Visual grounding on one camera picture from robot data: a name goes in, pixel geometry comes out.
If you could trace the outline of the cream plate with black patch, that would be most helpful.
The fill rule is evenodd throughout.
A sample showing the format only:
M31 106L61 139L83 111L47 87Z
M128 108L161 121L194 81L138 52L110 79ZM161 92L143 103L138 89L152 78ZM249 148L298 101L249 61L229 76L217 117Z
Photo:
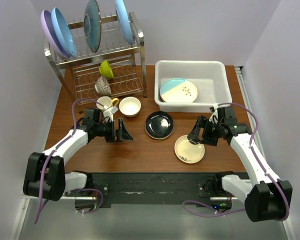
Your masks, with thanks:
M198 163L203 159L205 152L206 149L203 144L189 140L187 135L179 137L174 144L175 155L186 164Z

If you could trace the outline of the black glossy plate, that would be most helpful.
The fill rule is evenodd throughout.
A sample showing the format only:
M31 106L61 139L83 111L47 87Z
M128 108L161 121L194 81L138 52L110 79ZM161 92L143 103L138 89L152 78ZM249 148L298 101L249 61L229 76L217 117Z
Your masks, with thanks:
M152 139L166 139L173 130L174 120L167 112L155 111L146 118L145 131Z

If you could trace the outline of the light blue bottom plate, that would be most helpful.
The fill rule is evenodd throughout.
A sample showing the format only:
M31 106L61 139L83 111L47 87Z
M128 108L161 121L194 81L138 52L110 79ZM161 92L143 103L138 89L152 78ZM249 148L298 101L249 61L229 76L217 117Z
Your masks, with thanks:
M198 89L188 79L172 78L161 85L159 94L166 103L193 103L198 97Z

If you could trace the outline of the white plastic bin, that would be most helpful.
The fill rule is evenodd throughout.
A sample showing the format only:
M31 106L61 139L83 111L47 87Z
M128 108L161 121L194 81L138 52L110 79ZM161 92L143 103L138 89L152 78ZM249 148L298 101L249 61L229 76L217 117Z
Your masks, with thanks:
M198 90L194 102L167 103L161 99L161 85L174 78L194 83ZM232 102L225 65L219 61L158 61L155 64L154 101L161 111L181 113L208 113L213 104Z

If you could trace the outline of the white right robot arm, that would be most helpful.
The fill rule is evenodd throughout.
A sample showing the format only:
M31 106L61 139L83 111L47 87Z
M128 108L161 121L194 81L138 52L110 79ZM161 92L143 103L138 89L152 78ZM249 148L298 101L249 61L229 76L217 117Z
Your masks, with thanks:
M224 139L241 160L250 183L232 171L215 174L213 192L220 197L230 193L244 204L244 211L252 222L285 221L289 217L293 187L271 169L255 145L257 128L251 130L238 123L234 102L215 103L210 107L210 118L199 116L187 135L192 144L216 146Z

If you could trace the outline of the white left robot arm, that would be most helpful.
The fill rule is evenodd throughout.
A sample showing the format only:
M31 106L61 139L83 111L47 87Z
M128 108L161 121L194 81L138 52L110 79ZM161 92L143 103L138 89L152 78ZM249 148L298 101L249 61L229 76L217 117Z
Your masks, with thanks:
M53 147L43 152L33 152L27 162L23 193L27 196L58 201L64 193L77 191L89 196L94 190L91 174L87 172L65 172L65 164L82 147L96 137L106 142L131 141L123 119L113 119L111 110L87 108L68 134Z

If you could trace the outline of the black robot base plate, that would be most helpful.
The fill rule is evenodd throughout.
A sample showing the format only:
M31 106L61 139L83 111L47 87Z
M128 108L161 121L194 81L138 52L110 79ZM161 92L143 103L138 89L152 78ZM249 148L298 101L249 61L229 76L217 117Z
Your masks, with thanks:
M85 191L71 191L66 197L99 200L104 208L113 204L180 205L193 200L225 211L235 197L216 186L214 172L100 172L92 173Z

